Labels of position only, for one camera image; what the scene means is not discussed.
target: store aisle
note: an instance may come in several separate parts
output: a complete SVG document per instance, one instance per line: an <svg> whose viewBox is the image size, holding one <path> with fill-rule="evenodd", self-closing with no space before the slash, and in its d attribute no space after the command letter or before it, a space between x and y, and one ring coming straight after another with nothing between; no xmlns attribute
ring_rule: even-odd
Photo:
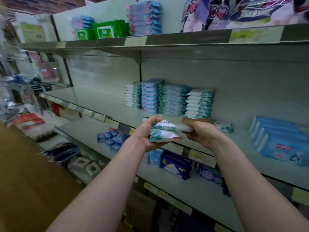
<svg viewBox="0 0 309 232"><path fill-rule="evenodd" d="M83 189L40 146L0 123L0 232L43 232Z"/></svg>

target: shelf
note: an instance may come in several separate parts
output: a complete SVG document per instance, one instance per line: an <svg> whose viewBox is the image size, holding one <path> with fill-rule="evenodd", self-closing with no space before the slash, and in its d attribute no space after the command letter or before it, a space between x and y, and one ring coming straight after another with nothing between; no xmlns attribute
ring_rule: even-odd
<svg viewBox="0 0 309 232"><path fill-rule="evenodd" d="M286 25L273 27L226 29L172 33L141 37L121 37L98 40L24 43L19 47L25 50L47 52L49 50L75 49L136 49L148 47L204 46L214 44L274 44L306 43L309 41L309 25Z"/></svg>
<svg viewBox="0 0 309 232"><path fill-rule="evenodd" d="M137 128L144 116L152 115L140 109L127 107L125 99L76 87L49 91L41 94L41 96L101 121L105 121L105 116L110 117L112 121L116 121L118 126L120 126L119 122ZM188 140L184 134L180 133L180 136L183 137L183 140L176 143L184 146L182 153L177 152L178 148L177 146L172 146L173 144L170 145L171 149L167 149L182 154L185 157L187 157L186 153L188 152L186 147L205 153L207 159L209 159L210 155L213 155L210 150L203 148L199 143ZM228 136L242 149L260 173L288 185L309 190L309 179L303 177L309 175L309 168L261 156L255 151L251 137L244 129L236 127L235 132L228 134Z"/></svg>
<svg viewBox="0 0 309 232"><path fill-rule="evenodd" d="M77 141L77 144L83 143L83 146L87 146L108 159L115 156L104 143L97 143L96 135L108 131L108 126L100 121L80 119L56 129L65 138L74 143ZM165 169L143 163L138 169L137 176L148 182L145 184L146 188L153 191L157 188L157 191L154 191L155 194L161 190L170 195L169 199L172 196L186 204L187 213L194 215L196 213L194 210L198 210L234 231L243 231L231 198L226 197L221 187L214 183L192 172L190 179L185 181ZM177 203L180 209L183 208L180 206L181 202Z"/></svg>

